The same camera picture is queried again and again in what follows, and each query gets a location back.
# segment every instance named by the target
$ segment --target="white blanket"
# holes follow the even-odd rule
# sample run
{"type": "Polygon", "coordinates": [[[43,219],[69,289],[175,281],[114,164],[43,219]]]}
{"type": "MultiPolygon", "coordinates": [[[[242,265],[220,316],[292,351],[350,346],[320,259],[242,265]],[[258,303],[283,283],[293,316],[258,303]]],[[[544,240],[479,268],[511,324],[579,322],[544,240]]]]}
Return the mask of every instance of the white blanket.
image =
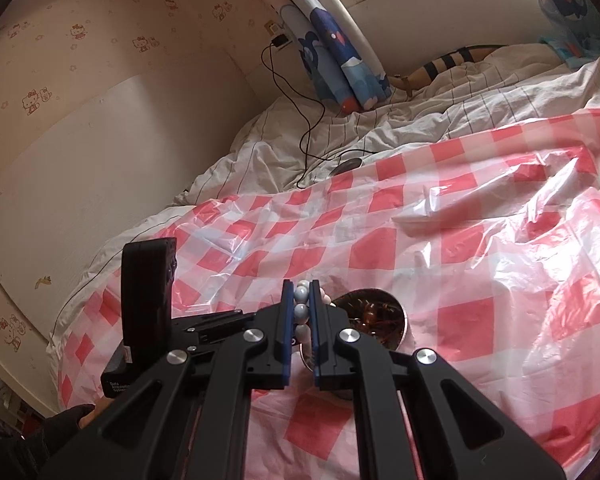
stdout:
{"type": "MultiPolygon", "coordinates": [[[[295,101],[314,124],[322,108],[302,98],[295,101]]],[[[312,132],[308,151],[333,160],[310,159],[310,171],[302,184],[327,178],[338,164],[338,154],[351,148],[381,152],[349,152],[342,157],[360,156],[367,163],[422,142],[569,114],[584,107],[600,108],[600,59],[573,73],[548,46],[501,48],[483,62],[466,63],[442,73],[411,101],[396,90],[387,104],[370,112],[345,118],[327,112],[312,132]]],[[[63,333],[92,292],[120,266],[125,243],[150,238],[193,205],[210,198],[293,188],[304,172],[298,142],[306,130],[305,120],[291,102],[278,99],[240,130],[228,155],[197,177],[189,192],[176,197],[180,206],[165,209],[110,240],[62,306],[47,349],[53,379],[58,379],[63,333]]]]}

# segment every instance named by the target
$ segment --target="human hand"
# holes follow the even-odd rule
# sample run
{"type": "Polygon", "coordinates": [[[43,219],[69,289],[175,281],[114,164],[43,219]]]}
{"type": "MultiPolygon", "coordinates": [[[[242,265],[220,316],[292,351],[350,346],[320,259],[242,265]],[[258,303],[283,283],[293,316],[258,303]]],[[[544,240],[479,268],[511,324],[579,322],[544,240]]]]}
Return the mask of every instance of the human hand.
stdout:
{"type": "Polygon", "coordinates": [[[109,406],[112,402],[113,402],[113,399],[107,399],[107,397],[102,397],[101,399],[98,399],[96,401],[96,407],[94,408],[94,410],[91,413],[89,413],[88,415],[85,415],[83,418],[81,418],[78,421],[78,428],[80,428],[82,430],[90,422],[93,422],[93,420],[98,415],[100,415],[106,409],[106,407],[109,406]]]}

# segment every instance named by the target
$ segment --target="black device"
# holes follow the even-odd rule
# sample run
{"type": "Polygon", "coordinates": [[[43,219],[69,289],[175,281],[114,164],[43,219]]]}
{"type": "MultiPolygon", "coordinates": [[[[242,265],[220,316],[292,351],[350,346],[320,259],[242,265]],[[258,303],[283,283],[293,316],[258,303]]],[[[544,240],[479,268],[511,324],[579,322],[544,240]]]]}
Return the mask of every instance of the black device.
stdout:
{"type": "MultiPolygon", "coordinates": [[[[293,284],[285,280],[280,302],[252,314],[181,317],[153,330],[149,321],[159,325],[169,311],[174,238],[128,244],[123,254],[123,341],[132,356],[143,336],[155,346],[141,361],[112,357],[102,384],[115,402],[39,478],[241,479],[251,390],[289,382],[293,284]],[[129,319],[137,316],[146,319],[129,319]]],[[[343,309],[324,306],[317,280],[309,311],[316,386],[353,391],[363,480],[417,478],[398,396],[426,480],[564,480],[557,462],[433,350],[388,351],[352,329],[343,309]]]]}

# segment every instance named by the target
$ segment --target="white label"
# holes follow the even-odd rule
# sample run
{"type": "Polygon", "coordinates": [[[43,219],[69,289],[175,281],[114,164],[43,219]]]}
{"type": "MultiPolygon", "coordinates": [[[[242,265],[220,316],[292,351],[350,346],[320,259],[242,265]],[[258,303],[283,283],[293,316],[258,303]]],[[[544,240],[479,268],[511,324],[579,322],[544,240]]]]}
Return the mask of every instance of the white label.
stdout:
{"type": "Polygon", "coordinates": [[[125,353],[125,361],[129,364],[133,363],[133,359],[131,358],[131,348],[126,345],[122,346],[122,350],[125,353]]]}

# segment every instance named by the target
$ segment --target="black and tan striped object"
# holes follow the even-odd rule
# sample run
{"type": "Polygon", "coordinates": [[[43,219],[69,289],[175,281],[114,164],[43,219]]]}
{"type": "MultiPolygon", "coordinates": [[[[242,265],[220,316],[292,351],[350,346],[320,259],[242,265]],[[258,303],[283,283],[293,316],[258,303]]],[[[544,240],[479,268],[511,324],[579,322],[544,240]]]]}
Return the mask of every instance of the black and tan striped object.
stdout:
{"type": "Polygon", "coordinates": [[[492,54],[501,47],[503,47],[503,45],[465,46],[455,52],[445,54],[444,56],[428,62],[411,75],[389,76],[389,83],[400,90],[404,90],[409,97],[412,97],[415,91],[430,85],[438,74],[446,72],[462,63],[476,63],[482,61],[489,54],[492,54]]]}

